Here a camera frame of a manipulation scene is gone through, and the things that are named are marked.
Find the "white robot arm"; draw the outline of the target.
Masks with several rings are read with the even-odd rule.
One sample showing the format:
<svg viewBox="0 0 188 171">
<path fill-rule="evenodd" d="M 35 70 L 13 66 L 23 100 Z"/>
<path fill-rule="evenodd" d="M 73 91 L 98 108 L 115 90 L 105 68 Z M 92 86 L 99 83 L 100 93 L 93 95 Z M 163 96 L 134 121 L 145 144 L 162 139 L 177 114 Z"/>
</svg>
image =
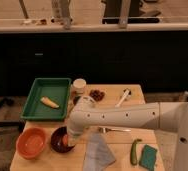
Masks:
<svg viewBox="0 0 188 171">
<path fill-rule="evenodd" d="M 82 96 L 67 121 L 69 145 L 75 145 L 89 126 L 114 126 L 163 130 L 178 134 L 174 171 L 188 171 L 188 102 L 155 102 L 126 107 L 97 108 Z"/>
</svg>

